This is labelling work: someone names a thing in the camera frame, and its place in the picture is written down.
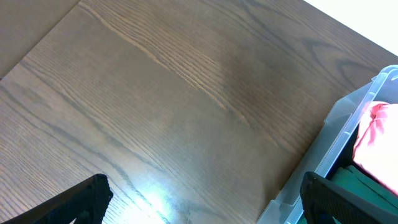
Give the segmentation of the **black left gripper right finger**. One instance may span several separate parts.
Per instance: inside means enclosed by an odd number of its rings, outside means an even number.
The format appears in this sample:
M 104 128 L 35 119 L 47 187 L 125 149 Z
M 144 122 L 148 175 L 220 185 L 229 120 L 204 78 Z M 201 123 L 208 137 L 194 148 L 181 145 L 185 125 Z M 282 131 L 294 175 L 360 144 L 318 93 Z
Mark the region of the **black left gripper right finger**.
M 300 187 L 304 217 L 317 223 L 397 223 L 397 215 L 337 186 L 314 172 L 306 172 Z

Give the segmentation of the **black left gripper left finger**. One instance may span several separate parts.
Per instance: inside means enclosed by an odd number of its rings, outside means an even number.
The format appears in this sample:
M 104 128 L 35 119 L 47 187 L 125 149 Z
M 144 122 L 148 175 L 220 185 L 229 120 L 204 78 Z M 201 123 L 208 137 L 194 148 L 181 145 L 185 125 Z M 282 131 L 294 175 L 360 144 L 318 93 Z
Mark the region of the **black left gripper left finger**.
M 4 224 L 101 224 L 113 193 L 104 174 L 95 174 Z

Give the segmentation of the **green garment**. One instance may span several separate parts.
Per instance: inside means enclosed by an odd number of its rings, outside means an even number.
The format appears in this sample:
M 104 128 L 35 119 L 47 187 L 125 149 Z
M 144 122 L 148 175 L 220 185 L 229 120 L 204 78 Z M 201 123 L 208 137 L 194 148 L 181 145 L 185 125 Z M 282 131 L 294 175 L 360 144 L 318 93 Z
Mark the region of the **green garment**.
M 337 186 L 397 215 L 397 195 L 363 174 L 355 166 L 339 168 L 331 180 Z M 307 223 L 304 213 L 299 223 Z

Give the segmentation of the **clear plastic storage bin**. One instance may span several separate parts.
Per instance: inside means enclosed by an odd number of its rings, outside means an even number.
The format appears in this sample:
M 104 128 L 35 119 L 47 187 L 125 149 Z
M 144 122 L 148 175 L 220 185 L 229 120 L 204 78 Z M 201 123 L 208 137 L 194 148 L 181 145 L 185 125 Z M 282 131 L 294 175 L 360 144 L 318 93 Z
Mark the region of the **clear plastic storage bin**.
M 372 81 L 338 100 L 324 120 L 324 126 L 303 159 L 271 200 L 258 219 L 259 224 L 297 223 L 303 208 L 300 186 L 306 172 L 322 177 L 330 173 L 338 156 L 350 139 L 372 101 L 397 103 L 397 65 L 383 68 Z

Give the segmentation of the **pink garment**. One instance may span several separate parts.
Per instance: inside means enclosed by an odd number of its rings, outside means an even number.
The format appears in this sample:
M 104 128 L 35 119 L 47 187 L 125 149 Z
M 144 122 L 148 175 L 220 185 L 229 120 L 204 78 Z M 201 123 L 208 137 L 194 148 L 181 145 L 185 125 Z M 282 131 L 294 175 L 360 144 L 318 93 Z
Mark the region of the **pink garment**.
M 397 193 L 397 105 L 373 101 L 364 110 L 353 148 L 353 161 Z

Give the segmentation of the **black knit garment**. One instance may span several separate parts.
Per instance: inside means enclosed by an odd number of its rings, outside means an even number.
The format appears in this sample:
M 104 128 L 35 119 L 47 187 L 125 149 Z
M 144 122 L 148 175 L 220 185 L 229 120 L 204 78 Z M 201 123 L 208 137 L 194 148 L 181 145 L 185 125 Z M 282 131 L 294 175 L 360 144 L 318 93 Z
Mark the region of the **black knit garment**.
M 353 156 L 354 144 L 358 136 L 358 129 L 359 128 L 357 127 L 349 137 L 347 143 L 345 144 L 344 148 L 341 150 L 338 158 L 336 159 L 335 163 L 333 164 L 332 168 L 327 174 L 326 176 L 327 179 L 331 180 L 331 178 L 334 176 L 334 174 L 337 172 L 339 168 L 345 168 L 347 166 L 351 166 L 354 164 L 352 156 Z

